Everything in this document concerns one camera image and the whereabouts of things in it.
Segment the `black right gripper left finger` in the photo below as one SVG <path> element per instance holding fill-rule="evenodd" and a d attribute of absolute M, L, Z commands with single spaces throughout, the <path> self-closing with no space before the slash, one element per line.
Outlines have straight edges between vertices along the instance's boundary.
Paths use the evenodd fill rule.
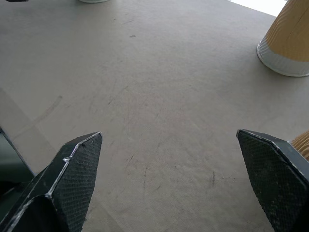
<path fill-rule="evenodd" d="M 35 174 L 10 140 L 0 136 L 0 229 L 80 232 L 95 187 L 100 132 L 65 143 Z"/>

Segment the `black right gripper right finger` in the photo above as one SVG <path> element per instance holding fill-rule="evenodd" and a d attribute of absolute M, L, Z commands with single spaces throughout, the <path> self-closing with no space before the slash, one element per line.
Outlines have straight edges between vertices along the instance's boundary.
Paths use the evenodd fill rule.
<path fill-rule="evenodd" d="M 285 141 L 240 129 L 237 139 L 253 191 L 276 232 L 309 230 L 309 133 Z"/>

